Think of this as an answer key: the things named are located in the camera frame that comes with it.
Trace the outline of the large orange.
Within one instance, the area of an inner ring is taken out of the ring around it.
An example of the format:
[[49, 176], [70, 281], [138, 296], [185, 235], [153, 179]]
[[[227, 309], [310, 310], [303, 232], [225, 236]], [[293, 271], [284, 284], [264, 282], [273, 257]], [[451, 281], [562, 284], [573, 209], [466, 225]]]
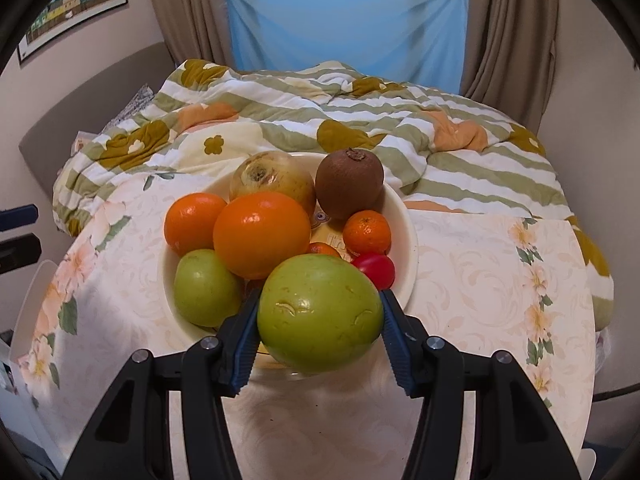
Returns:
[[171, 250], [184, 256], [199, 249], [214, 248], [214, 226], [228, 203], [212, 193], [180, 197], [166, 212], [164, 237]]
[[232, 200], [213, 232], [214, 248], [226, 268], [244, 280], [262, 280], [284, 260], [306, 252], [309, 216], [291, 197], [258, 192]]

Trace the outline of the grey sofa backrest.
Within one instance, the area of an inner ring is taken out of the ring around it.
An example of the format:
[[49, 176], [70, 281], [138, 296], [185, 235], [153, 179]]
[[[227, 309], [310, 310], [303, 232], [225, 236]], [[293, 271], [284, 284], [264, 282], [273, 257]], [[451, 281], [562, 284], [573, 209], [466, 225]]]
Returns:
[[152, 44], [123, 58], [70, 92], [23, 136], [18, 149], [47, 196], [79, 131], [98, 133], [141, 88], [160, 90], [174, 70], [166, 44]]

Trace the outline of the beige curtain left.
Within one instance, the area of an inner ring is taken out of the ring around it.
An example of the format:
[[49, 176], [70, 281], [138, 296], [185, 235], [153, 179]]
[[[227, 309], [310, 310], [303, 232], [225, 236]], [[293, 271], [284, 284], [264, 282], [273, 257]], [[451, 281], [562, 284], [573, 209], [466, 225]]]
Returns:
[[226, 0], [151, 0], [169, 53], [178, 64], [199, 58], [234, 65]]

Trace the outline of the small mandarin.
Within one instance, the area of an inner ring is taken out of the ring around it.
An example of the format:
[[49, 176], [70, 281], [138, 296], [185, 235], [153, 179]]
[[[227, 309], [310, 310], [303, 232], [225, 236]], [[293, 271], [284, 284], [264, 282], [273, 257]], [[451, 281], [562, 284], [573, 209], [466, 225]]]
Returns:
[[385, 217], [375, 210], [356, 212], [347, 219], [343, 240], [353, 256], [386, 255], [392, 247], [392, 230]]
[[307, 254], [334, 256], [341, 258], [341, 254], [331, 245], [323, 242], [312, 242], [308, 245]]

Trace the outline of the blue window cloth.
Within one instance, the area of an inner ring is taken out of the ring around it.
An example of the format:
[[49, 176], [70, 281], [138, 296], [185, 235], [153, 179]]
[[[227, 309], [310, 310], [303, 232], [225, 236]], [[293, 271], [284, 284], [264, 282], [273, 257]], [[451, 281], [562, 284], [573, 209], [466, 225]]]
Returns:
[[227, 0], [240, 70], [326, 61], [359, 73], [460, 90], [469, 0]]

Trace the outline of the brown kiwi with sticker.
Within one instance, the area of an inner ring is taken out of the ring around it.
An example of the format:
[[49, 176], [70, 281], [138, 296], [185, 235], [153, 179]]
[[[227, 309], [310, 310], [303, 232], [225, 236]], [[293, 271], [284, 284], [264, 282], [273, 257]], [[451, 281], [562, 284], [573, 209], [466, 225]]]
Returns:
[[334, 220], [346, 220], [355, 212], [370, 209], [382, 193], [383, 183], [382, 162], [361, 148], [329, 154], [316, 172], [318, 202]]

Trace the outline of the striped floral green quilt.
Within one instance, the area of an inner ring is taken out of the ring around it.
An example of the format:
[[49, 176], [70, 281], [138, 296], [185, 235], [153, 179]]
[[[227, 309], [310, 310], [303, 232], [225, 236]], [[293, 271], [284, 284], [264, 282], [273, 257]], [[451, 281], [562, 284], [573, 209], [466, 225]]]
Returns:
[[490, 106], [335, 61], [299, 72], [239, 73], [192, 58], [56, 179], [54, 221], [75, 243], [51, 285], [52, 304], [73, 298], [126, 226], [127, 204], [150, 185], [216, 174], [262, 151], [343, 148], [378, 156], [386, 182], [413, 205], [574, 220], [541, 142]]

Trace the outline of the red cherry tomato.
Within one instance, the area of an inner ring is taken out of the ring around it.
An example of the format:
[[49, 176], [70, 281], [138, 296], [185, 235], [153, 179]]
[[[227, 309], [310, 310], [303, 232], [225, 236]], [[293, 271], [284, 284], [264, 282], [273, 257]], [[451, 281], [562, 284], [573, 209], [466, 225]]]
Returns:
[[364, 254], [352, 259], [352, 265], [362, 272], [378, 290], [391, 289], [396, 269], [391, 258], [381, 254]]

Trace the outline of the beige curtain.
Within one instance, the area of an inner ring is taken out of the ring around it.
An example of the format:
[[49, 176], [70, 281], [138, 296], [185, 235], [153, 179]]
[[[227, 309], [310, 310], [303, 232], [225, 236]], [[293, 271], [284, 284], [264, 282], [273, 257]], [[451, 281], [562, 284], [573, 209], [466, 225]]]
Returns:
[[555, 69], [559, 0], [469, 0], [461, 93], [537, 132]]
[[234, 65], [226, 0], [151, 0], [169, 53], [178, 64], [199, 58]]

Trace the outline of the framed wall picture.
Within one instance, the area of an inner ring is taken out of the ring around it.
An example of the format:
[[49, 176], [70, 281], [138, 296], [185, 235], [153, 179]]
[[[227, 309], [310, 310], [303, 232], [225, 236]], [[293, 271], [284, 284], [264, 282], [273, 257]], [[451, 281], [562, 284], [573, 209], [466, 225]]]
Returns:
[[18, 43], [18, 62], [23, 64], [58, 36], [100, 14], [120, 8], [127, 2], [128, 0], [51, 0]]

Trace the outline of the beige curtain right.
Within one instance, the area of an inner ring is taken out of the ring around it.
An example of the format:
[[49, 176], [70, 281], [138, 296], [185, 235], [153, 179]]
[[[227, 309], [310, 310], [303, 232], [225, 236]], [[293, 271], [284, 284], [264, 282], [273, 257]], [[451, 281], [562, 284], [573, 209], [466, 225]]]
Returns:
[[555, 69], [559, 0], [469, 0], [461, 93], [537, 132]]

